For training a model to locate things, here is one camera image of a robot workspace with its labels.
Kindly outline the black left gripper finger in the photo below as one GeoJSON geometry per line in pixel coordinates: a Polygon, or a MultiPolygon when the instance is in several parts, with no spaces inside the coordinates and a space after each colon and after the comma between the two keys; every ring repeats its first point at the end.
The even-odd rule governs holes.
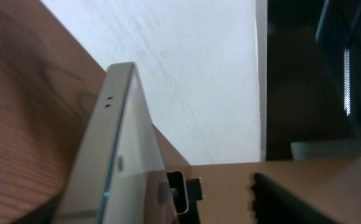
{"type": "Polygon", "coordinates": [[[336,224],[267,175],[253,174],[251,209],[257,224],[336,224]]]}

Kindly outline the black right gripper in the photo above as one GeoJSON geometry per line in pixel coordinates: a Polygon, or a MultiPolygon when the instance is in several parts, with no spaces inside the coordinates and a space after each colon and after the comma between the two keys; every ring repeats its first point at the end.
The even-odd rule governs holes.
{"type": "Polygon", "coordinates": [[[179,223],[200,224],[197,202],[204,200],[202,178],[186,179],[179,171],[167,173],[179,223]]]}

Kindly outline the bronze Galaxy smartphone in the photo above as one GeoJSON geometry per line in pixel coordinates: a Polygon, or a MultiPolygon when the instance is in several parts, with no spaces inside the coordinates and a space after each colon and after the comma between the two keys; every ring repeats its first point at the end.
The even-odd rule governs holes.
{"type": "Polygon", "coordinates": [[[154,126],[133,62],[109,67],[52,221],[177,223],[154,126]]]}

